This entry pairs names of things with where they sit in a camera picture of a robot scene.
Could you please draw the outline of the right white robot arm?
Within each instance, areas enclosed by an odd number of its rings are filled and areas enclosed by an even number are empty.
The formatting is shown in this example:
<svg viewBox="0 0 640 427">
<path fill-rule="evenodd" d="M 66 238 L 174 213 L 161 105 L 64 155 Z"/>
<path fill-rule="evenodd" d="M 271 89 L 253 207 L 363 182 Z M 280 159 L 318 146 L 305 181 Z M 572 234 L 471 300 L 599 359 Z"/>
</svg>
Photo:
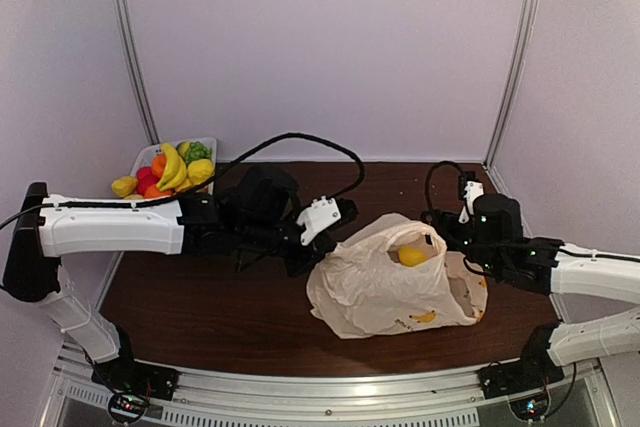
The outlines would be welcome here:
<svg viewBox="0 0 640 427">
<path fill-rule="evenodd" d="M 478 195 L 458 214 L 430 207 L 421 218 L 462 254 L 472 274 L 543 296 L 578 295 L 630 306 L 598 319 L 536 327 L 517 360 L 478 371 L 485 397 L 542 389 L 562 380 L 572 363 L 638 350 L 638 257 L 527 237 L 519 203 L 502 194 Z"/>
</svg>

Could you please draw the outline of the orange toy fruit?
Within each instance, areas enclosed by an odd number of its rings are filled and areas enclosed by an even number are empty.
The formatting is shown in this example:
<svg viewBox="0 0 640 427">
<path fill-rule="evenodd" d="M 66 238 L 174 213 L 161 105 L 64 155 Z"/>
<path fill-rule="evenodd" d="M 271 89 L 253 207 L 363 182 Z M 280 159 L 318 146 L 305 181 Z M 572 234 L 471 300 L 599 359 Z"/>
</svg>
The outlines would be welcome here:
<svg viewBox="0 0 640 427">
<path fill-rule="evenodd" d="M 171 189 L 161 191 L 156 184 L 152 184 L 145 190 L 143 197 L 146 200 L 153 200 L 158 198 L 171 197 L 173 195 L 174 192 Z"/>
</svg>

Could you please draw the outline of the red toy fruit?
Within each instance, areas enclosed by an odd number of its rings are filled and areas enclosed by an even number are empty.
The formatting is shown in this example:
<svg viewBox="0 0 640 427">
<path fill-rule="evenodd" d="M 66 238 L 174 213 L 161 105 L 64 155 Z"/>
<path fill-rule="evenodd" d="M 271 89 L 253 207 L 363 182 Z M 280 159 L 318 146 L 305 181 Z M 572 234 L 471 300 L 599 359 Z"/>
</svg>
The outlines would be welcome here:
<svg viewBox="0 0 640 427">
<path fill-rule="evenodd" d="M 152 169 L 149 166 L 141 167 L 136 172 L 138 195 L 144 195 L 148 188 L 155 185 L 158 182 L 158 178 L 153 174 Z"/>
</svg>

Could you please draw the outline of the yellow toy starfruit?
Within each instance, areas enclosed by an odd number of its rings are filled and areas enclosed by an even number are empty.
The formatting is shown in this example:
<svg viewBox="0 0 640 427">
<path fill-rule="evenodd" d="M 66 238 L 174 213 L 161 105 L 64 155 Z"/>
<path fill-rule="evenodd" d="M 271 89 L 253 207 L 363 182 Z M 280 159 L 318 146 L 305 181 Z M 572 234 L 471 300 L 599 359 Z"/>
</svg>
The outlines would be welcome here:
<svg viewBox="0 0 640 427">
<path fill-rule="evenodd" d="M 111 183 L 111 190 L 117 197 L 125 198 L 137 192 L 137 185 L 136 177 L 124 176 Z"/>
</svg>

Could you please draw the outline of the right round circuit board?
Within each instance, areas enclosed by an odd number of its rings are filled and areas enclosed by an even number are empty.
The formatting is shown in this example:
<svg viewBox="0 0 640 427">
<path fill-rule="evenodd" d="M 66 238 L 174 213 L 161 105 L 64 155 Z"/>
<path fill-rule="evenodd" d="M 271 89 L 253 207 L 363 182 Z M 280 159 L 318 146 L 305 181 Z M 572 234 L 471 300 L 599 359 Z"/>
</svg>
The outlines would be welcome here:
<svg viewBox="0 0 640 427">
<path fill-rule="evenodd" d="M 547 415 L 550 407 L 549 394 L 537 392 L 531 395 L 511 398 L 509 407 L 515 418 L 523 422 L 533 423 Z"/>
</svg>

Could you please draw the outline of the yellow toy banana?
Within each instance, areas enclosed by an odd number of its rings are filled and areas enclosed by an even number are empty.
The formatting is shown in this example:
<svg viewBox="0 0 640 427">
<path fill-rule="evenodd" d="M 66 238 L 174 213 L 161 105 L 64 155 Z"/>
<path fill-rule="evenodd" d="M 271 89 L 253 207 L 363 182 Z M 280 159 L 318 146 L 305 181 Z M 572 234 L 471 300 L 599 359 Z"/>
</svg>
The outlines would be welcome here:
<svg viewBox="0 0 640 427">
<path fill-rule="evenodd" d="M 187 175 L 187 165 L 183 158 L 179 155 L 177 149 L 168 143 L 161 145 L 161 151 L 165 155 L 166 164 L 157 187 L 161 191 L 183 191 L 194 185 L 190 182 Z"/>
</svg>

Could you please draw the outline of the yellow toy mango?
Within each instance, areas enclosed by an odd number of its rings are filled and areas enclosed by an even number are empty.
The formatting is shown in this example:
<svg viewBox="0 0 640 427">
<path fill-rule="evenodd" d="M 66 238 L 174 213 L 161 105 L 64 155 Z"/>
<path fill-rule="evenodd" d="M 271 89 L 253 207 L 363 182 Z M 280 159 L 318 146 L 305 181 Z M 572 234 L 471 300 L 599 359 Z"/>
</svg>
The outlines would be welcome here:
<svg viewBox="0 0 640 427">
<path fill-rule="evenodd" d="M 424 251 L 408 245 L 398 248 L 397 257 L 399 263 L 407 268 L 414 268 L 430 259 L 430 256 Z"/>
</svg>

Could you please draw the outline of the yellow green toy fruit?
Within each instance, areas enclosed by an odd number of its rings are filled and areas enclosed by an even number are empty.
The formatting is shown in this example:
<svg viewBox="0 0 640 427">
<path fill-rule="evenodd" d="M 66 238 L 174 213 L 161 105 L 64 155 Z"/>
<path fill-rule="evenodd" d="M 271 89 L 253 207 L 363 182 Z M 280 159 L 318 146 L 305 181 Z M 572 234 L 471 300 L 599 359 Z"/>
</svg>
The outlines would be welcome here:
<svg viewBox="0 0 640 427">
<path fill-rule="evenodd" d="M 191 143 L 189 141 L 183 141 L 177 146 L 179 155 L 184 158 L 190 148 Z"/>
</svg>

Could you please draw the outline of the left round circuit board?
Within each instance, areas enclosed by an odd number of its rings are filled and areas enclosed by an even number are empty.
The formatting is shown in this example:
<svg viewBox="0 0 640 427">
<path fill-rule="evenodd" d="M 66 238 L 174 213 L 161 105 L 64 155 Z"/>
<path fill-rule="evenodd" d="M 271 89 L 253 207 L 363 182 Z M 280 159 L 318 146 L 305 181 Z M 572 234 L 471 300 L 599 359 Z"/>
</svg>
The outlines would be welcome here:
<svg viewBox="0 0 640 427">
<path fill-rule="evenodd" d="M 116 393 L 113 394 L 107 404 L 107 412 L 110 417 L 119 423 L 134 423 L 140 420 L 146 413 L 149 402 L 141 397 Z"/>
</svg>

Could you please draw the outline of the large yellow toy lemon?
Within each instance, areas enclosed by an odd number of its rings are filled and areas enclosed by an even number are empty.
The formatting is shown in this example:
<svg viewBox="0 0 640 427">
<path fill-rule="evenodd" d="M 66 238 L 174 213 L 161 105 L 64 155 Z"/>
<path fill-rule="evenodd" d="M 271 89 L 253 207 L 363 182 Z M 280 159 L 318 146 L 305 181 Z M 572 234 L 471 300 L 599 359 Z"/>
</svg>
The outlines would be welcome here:
<svg viewBox="0 0 640 427">
<path fill-rule="evenodd" d="M 207 179 L 212 177 L 214 173 L 215 165 L 207 158 L 194 160 L 187 166 L 188 178 L 194 186 L 203 184 Z"/>
</svg>

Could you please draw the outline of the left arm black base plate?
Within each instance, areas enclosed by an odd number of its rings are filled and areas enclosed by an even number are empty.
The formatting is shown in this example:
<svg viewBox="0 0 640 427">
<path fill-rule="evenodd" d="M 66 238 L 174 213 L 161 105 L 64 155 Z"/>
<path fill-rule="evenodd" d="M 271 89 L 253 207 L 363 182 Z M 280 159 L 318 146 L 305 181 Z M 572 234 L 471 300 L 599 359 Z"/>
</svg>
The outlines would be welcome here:
<svg viewBox="0 0 640 427">
<path fill-rule="evenodd" d="M 115 392 L 170 401 L 177 387 L 176 369 L 116 359 L 92 366 L 91 380 Z"/>
</svg>

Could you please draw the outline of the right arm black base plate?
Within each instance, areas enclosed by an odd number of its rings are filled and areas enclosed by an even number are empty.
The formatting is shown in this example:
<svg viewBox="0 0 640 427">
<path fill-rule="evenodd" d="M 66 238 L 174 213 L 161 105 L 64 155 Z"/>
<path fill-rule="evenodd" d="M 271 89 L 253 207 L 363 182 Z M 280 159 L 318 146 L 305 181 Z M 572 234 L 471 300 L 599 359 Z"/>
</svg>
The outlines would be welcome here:
<svg viewBox="0 0 640 427">
<path fill-rule="evenodd" d="M 562 367 L 532 359 L 494 362 L 477 371 L 485 399 L 515 396 L 528 391 L 543 390 L 549 384 L 565 378 Z"/>
</svg>

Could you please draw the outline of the right aluminium frame post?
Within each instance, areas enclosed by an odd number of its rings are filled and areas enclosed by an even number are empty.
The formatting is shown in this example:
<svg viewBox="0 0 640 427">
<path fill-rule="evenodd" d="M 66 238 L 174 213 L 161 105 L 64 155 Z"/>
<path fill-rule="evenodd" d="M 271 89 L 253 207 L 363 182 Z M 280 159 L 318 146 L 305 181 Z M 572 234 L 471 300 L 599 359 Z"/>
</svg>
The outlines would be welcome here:
<svg viewBox="0 0 640 427">
<path fill-rule="evenodd" d="M 539 0 L 522 0 L 516 37 L 511 60 L 505 80 L 496 122 L 483 162 L 487 171 L 491 171 L 506 134 L 509 117 L 515 103 L 517 89 L 524 70 L 527 49 L 533 34 Z"/>
</svg>

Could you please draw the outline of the green toy grape bunch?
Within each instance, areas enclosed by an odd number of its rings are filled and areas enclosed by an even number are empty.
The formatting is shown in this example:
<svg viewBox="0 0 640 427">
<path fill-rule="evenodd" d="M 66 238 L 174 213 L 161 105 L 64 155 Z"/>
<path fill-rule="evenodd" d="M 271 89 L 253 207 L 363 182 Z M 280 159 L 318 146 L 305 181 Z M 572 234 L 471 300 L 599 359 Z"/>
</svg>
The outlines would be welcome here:
<svg viewBox="0 0 640 427">
<path fill-rule="evenodd" d="M 189 165 L 192 162 L 195 162 L 198 160 L 203 160 L 203 159 L 210 160 L 212 153 L 213 153 L 213 149 L 207 147 L 202 142 L 199 142 L 199 141 L 191 142 L 184 154 L 184 161 L 187 165 Z"/>
</svg>

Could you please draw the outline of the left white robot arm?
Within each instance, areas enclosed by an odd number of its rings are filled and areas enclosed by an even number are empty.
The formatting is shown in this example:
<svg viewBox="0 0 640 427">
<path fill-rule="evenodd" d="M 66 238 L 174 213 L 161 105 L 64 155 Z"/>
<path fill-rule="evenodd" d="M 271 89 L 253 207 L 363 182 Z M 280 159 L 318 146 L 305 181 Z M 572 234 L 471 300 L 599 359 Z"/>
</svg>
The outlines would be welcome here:
<svg viewBox="0 0 640 427">
<path fill-rule="evenodd" d="M 214 196 L 186 191 L 148 201 L 85 201 L 52 196 L 33 183 L 15 228 L 2 278 L 14 299 L 37 304 L 84 350 L 94 375 L 123 391 L 137 389 L 145 367 L 128 334 L 80 298 L 61 258 L 83 252 L 279 257 L 289 276 L 310 271 L 335 243 L 319 219 L 331 199 L 303 208 L 284 171 L 253 166 L 236 187 Z"/>
</svg>

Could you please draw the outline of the cream printed plastic bag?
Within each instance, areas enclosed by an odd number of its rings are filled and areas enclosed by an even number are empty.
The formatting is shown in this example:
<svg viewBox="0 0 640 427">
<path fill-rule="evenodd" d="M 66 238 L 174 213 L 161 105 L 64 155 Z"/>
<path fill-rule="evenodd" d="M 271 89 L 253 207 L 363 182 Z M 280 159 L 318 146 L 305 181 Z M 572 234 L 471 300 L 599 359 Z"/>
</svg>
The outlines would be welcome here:
<svg viewBox="0 0 640 427">
<path fill-rule="evenodd" d="M 399 247 L 430 256 L 402 266 Z M 487 281 L 469 272 L 431 226 L 398 213 L 379 217 L 327 255 L 311 271 L 306 293 L 314 317 L 341 339 L 398 335 L 479 323 Z"/>
</svg>

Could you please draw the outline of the aluminium front rail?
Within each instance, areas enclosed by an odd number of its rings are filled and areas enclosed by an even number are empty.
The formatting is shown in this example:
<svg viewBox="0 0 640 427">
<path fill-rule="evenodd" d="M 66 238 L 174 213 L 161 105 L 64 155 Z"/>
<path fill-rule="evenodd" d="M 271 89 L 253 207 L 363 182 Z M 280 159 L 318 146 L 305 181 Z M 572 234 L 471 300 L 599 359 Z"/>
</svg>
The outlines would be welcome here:
<svg viewBox="0 0 640 427">
<path fill-rule="evenodd" d="M 152 399 L 132 426 L 622 426 L 598 361 L 577 364 L 549 385 L 550 418 L 522 420 L 512 411 L 524 396 L 487 399 L 472 366 L 407 375 L 285 377 L 169 367 L 177 372 L 170 400 Z M 122 426 L 106 411 L 111 392 L 65 341 L 35 426 Z"/>
</svg>

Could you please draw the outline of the round circuit board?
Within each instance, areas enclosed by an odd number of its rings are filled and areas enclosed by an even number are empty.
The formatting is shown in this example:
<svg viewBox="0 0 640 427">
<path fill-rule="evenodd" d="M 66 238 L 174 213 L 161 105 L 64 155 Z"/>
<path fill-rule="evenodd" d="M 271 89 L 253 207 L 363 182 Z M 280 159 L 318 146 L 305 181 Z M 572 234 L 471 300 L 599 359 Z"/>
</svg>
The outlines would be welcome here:
<svg viewBox="0 0 640 427">
<path fill-rule="evenodd" d="M 119 423 L 134 423 L 140 420 L 146 413 L 149 402 L 141 397 L 116 393 L 113 394 L 107 404 L 107 412 L 110 417 Z"/>
<path fill-rule="evenodd" d="M 523 422 L 533 423 L 547 415 L 550 407 L 549 394 L 537 392 L 531 395 L 511 398 L 509 407 L 515 418 Z"/>
</svg>

